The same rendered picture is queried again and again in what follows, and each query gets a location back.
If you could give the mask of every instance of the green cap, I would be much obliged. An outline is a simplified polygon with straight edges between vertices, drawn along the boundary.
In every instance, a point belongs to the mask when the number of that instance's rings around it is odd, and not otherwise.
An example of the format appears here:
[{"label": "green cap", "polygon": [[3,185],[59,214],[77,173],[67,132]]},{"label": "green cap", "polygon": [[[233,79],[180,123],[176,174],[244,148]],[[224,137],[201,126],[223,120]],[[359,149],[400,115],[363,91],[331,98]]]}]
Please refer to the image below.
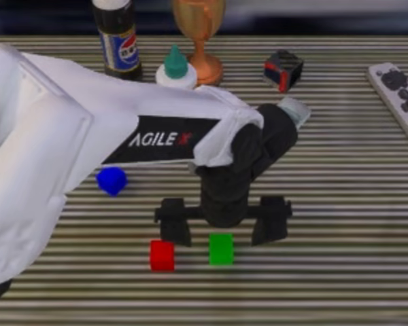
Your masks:
[{"label": "green cap", "polygon": [[175,44],[165,58],[165,73],[172,79],[182,78],[188,73],[188,61]]}]

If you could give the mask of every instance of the orange trophy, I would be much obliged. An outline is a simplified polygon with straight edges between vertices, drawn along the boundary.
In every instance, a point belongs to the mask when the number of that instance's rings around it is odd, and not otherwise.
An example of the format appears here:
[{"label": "orange trophy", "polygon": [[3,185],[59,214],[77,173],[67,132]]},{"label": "orange trophy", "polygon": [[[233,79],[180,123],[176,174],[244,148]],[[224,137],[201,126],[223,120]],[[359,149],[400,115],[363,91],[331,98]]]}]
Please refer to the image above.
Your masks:
[{"label": "orange trophy", "polygon": [[172,6],[178,28],[195,44],[188,60],[197,70],[198,85],[218,85],[224,72],[222,63],[205,53],[204,47],[222,24],[225,0],[172,0]]}]

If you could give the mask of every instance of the remote control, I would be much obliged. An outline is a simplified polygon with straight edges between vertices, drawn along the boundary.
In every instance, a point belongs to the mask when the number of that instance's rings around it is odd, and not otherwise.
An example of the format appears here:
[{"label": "remote control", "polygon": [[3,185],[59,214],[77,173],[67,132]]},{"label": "remote control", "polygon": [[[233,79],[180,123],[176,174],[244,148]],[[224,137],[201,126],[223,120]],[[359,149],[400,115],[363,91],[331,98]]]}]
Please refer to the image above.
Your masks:
[{"label": "remote control", "polygon": [[408,78],[394,64],[369,67],[367,79],[408,136]]}]

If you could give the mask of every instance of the cube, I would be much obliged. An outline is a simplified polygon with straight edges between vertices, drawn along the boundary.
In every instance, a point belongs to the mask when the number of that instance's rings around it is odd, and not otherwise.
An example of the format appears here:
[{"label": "cube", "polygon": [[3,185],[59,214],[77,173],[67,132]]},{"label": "cube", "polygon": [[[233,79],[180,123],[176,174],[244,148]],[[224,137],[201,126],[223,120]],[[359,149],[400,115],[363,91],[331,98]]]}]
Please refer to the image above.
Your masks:
[{"label": "cube", "polygon": [[150,266],[153,272],[174,271],[174,244],[169,241],[153,240],[150,248]]},{"label": "cube", "polygon": [[232,234],[210,234],[210,265],[232,265],[234,262],[234,244]]},{"label": "cube", "polygon": [[127,185],[127,175],[121,168],[104,168],[97,175],[100,189],[110,196],[117,196]]},{"label": "cube", "polygon": [[287,92],[301,77],[304,61],[286,50],[278,50],[265,62],[265,79]]}]

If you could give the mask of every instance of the trophy base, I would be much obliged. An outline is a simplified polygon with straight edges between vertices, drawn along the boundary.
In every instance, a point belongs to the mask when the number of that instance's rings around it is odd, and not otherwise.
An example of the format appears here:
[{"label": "trophy base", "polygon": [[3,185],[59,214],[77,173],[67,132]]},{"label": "trophy base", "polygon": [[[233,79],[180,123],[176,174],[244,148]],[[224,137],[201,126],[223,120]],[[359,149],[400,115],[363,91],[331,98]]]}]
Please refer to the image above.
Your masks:
[{"label": "trophy base", "polygon": [[189,63],[195,68],[198,75],[197,86],[218,86],[224,75],[224,68],[218,58],[210,54],[205,55],[205,60],[197,60],[194,54],[188,56]]}]

